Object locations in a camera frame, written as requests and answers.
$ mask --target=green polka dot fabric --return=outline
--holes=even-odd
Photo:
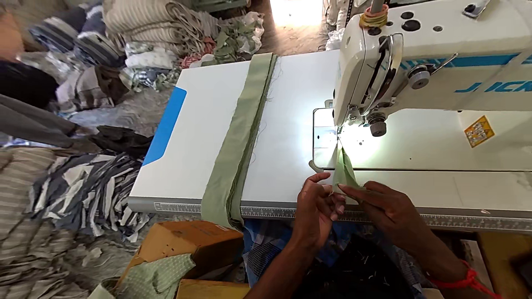
[[[173,299],[181,278],[196,264],[190,253],[170,256],[129,269],[118,299]]]

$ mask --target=green fabric strip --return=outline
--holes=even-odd
[[[336,168],[334,170],[334,174],[332,175],[332,181],[334,182],[332,190],[337,193],[345,194],[342,190],[340,190],[340,188],[338,188],[338,184],[344,184],[353,188],[361,189],[362,187],[360,187],[356,182],[355,172],[353,171],[351,160],[345,153],[340,139],[338,139],[338,143],[336,144],[336,159]]]
[[[240,199],[277,56],[253,55],[201,201],[203,220],[240,229]]]

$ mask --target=red thread bracelet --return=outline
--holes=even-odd
[[[443,281],[439,281],[436,279],[432,279],[429,277],[430,282],[435,284],[438,288],[467,288],[471,287],[475,290],[478,290],[480,292],[486,293],[489,296],[495,298],[495,299],[502,299],[501,295],[497,295],[490,291],[487,287],[485,287],[483,284],[477,281],[477,272],[473,270],[471,267],[469,267],[469,264],[466,261],[460,260],[462,263],[464,263],[468,270],[467,274],[465,276],[464,280],[455,281],[454,283],[445,283]]]

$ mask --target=green fabric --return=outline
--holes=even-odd
[[[240,199],[277,56],[253,55],[244,89],[201,201],[202,219],[242,228]]]
[[[336,144],[336,159],[336,168],[334,170],[334,174],[332,175],[332,190],[337,193],[345,194],[342,190],[340,190],[340,188],[338,188],[338,184],[344,184],[361,189],[362,187],[356,183],[355,172],[353,171],[351,160],[345,153],[340,139],[338,139],[338,143]]]
[[[228,25],[223,25],[214,49],[214,60],[202,62],[202,67],[206,65],[235,62],[238,58],[238,50],[244,45],[246,40],[250,45],[250,51],[255,50],[254,36],[255,28],[259,25],[257,21],[246,25],[241,21],[235,21]]]
[[[136,265],[126,274],[117,298],[173,299],[181,277],[194,266],[190,253]]]

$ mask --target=white fabric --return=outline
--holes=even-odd
[[[176,55],[162,47],[154,47],[150,52],[135,54],[126,59],[129,68],[161,68],[173,69],[177,61]]]

